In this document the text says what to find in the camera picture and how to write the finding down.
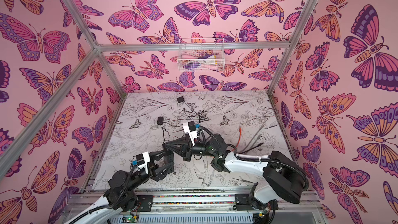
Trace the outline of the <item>black network switch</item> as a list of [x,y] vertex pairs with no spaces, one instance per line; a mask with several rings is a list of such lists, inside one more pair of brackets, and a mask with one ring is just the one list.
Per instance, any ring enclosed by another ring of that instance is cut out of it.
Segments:
[[167,150],[163,153],[163,161],[164,165],[162,165],[160,168],[162,169],[162,172],[166,174],[171,174],[174,173],[174,153],[171,150]]

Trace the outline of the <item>black power adapter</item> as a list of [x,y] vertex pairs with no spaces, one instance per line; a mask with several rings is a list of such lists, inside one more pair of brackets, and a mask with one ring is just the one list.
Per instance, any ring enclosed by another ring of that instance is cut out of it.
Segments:
[[165,119],[164,119],[163,116],[159,116],[159,117],[157,118],[157,126],[159,126],[159,127],[161,128],[161,130],[162,130],[162,137],[163,137],[163,140],[164,140],[165,142],[167,141],[167,140],[166,140],[166,135],[167,135],[169,138],[175,138],[175,139],[178,139],[178,138],[179,138],[178,136],[171,135],[170,132],[164,127],[164,125],[168,125],[168,126],[173,127],[173,128],[179,128],[179,126],[172,125],[172,124],[170,124],[169,122],[165,121]]
[[206,110],[200,110],[195,103],[187,102],[183,96],[177,98],[177,103],[179,106],[182,106],[182,111],[188,119],[194,120],[197,123],[210,121]]

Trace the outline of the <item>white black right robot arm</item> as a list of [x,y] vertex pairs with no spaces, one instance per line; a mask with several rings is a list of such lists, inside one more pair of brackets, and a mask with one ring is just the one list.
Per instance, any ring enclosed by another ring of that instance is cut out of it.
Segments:
[[211,157],[211,167],[217,172],[246,173],[260,177],[253,184],[246,201],[237,201],[236,207],[245,206],[259,211],[270,211],[275,216],[277,200],[299,204],[301,195],[309,188],[303,169],[279,151],[265,156],[252,156],[237,152],[219,134],[203,126],[189,128],[177,140],[163,144],[165,151],[179,155],[184,161],[193,156]]

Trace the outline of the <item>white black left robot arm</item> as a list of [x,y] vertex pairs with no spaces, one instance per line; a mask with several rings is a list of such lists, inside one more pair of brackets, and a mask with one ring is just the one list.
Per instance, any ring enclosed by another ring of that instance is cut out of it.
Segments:
[[149,180],[160,181],[174,169],[170,150],[144,152],[135,156],[129,172],[119,170],[108,181],[109,189],[68,224],[104,224],[122,212],[138,208],[136,188]]

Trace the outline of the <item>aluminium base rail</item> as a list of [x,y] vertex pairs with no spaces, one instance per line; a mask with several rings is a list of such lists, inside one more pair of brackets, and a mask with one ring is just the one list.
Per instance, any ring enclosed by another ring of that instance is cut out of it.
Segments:
[[261,214],[274,224],[327,224],[318,196],[302,193],[299,204],[277,200],[277,209],[249,209],[251,187],[138,189],[138,209],[108,214],[105,224],[249,224]]

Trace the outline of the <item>aluminium frame post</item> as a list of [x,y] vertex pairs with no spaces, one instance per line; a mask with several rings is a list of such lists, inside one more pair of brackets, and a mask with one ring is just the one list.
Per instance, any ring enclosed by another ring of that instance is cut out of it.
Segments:
[[74,3],[74,0],[62,0],[62,1],[65,4],[65,6],[67,7],[67,9],[69,10],[73,19],[75,20],[76,25],[82,31],[83,37],[85,38],[85,40],[91,47],[92,55],[87,54],[87,60],[89,60],[89,58],[98,59],[100,61],[100,63],[102,64],[103,69],[106,72],[107,76],[109,77],[110,81],[112,82],[113,86],[118,91],[119,95],[121,97],[124,97],[125,93],[122,90],[121,82],[117,79],[114,71],[112,70],[112,68],[110,67],[108,62],[106,61],[103,53],[99,50],[100,45],[94,38],[91,30],[86,25],[86,22],[85,22],[83,16],[81,15],[81,12],[79,11],[78,7]]

